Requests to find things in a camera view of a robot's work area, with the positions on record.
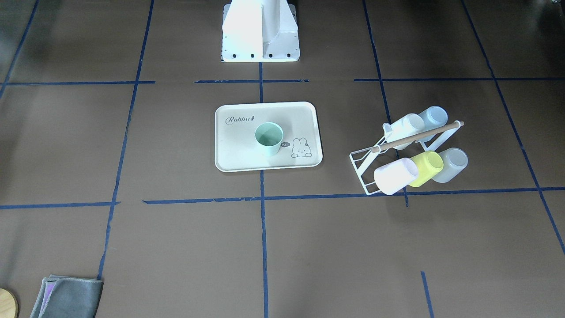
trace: round wooden object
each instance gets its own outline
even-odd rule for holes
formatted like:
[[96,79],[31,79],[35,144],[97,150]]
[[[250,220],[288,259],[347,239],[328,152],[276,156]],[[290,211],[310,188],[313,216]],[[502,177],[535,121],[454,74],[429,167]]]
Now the round wooden object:
[[11,292],[0,288],[0,318],[16,318],[18,302]]

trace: folded cloth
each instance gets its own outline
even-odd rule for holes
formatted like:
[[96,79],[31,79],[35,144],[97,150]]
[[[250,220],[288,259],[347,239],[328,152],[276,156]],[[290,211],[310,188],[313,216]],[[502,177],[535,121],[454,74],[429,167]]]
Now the folded cloth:
[[44,277],[29,318],[93,318],[102,281],[49,275]]

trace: rabbit face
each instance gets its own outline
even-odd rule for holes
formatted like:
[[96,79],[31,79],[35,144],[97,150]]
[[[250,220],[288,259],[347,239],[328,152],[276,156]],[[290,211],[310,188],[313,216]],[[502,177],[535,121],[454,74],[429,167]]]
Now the rabbit face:
[[292,140],[292,155],[291,157],[312,157],[310,146],[306,138],[294,138]]

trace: white cup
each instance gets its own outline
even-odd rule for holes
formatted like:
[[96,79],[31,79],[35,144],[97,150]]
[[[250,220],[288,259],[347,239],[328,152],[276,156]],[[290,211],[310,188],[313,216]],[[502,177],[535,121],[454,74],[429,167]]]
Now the white cup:
[[418,177],[418,167],[409,158],[400,158],[375,169],[375,184],[386,195],[392,195]]
[[[439,106],[428,107],[428,109],[422,111],[418,116],[424,120],[424,131],[439,128],[447,124],[447,112]],[[434,136],[435,135],[424,137],[420,140],[423,142],[430,141]]]
[[467,154],[459,148],[449,148],[440,152],[439,155],[444,162],[444,168],[432,178],[435,182],[446,183],[450,181],[469,163]]
[[[425,124],[420,116],[411,113],[390,124],[390,128],[392,128],[392,134],[386,138],[386,142],[388,143],[424,131]],[[402,144],[394,147],[394,149],[402,150],[410,144],[411,143]]]
[[260,153],[271,157],[279,152],[284,133],[281,126],[275,123],[262,123],[255,129],[255,140]]

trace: plastic cup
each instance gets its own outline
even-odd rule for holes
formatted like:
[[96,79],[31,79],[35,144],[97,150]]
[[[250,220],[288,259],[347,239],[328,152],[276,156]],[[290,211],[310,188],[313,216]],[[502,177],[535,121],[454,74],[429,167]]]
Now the plastic cup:
[[[428,109],[422,111],[418,116],[420,116],[424,121],[424,131],[439,128],[447,124],[447,112],[439,106],[428,107]],[[420,139],[420,141],[430,141],[434,136],[435,135],[424,137]]]
[[443,160],[435,151],[425,151],[410,159],[418,167],[418,177],[409,184],[411,187],[417,188],[428,182],[444,168]]
[[283,137],[283,129],[275,123],[262,123],[255,129],[255,140],[259,151],[266,157],[274,156],[279,152]]
[[[416,135],[425,129],[424,120],[416,114],[408,114],[401,119],[390,124],[392,128],[392,134],[386,138],[386,142],[390,143],[392,141]],[[402,150],[411,143],[402,144],[394,147],[396,150]]]
[[418,167],[409,158],[400,158],[375,169],[375,184],[386,195],[392,195],[418,177]]
[[465,151],[459,148],[449,148],[439,153],[444,162],[444,169],[432,179],[435,182],[446,183],[458,175],[469,163]]

